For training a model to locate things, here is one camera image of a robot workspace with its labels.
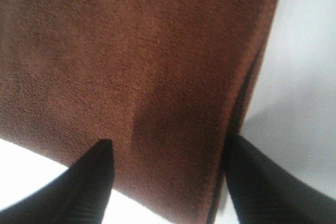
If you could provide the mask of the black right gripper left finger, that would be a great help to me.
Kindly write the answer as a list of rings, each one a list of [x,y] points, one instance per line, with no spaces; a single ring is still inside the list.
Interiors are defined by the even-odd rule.
[[[45,187],[1,210],[1,223],[102,223],[114,180],[111,140],[99,140]]]

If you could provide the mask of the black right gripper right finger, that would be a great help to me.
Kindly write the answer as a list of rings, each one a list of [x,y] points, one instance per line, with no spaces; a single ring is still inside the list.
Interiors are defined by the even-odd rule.
[[[228,189],[240,223],[335,223],[335,200],[295,178],[250,142],[229,142]]]

